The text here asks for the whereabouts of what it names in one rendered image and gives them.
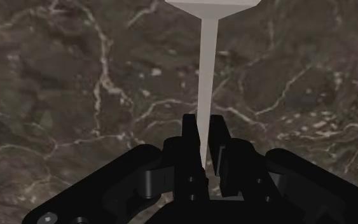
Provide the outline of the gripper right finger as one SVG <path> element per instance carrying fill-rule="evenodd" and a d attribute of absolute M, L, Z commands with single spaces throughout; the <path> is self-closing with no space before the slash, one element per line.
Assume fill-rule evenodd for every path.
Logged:
<path fill-rule="evenodd" d="M 358 187 L 282 149 L 259 154 L 211 115 L 209 150 L 223 197 L 238 197 L 255 224 L 358 224 Z"/>

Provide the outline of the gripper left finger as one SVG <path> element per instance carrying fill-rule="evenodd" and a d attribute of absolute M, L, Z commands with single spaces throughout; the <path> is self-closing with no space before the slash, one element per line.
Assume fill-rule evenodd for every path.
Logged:
<path fill-rule="evenodd" d="M 209 200 L 194 114 L 163 148 L 140 144 L 29 212 L 21 224 L 129 224 L 163 193 L 172 202 L 145 224 L 190 224 Z"/>

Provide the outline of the white spatula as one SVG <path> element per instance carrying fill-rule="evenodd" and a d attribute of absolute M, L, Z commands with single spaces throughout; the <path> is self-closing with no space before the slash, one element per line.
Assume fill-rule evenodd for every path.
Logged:
<path fill-rule="evenodd" d="M 201 20 L 196 122 L 200 135 L 200 158 L 206 166 L 210 107 L 219 20 L 253 8 L 261 0 L 165 0 Z"/>

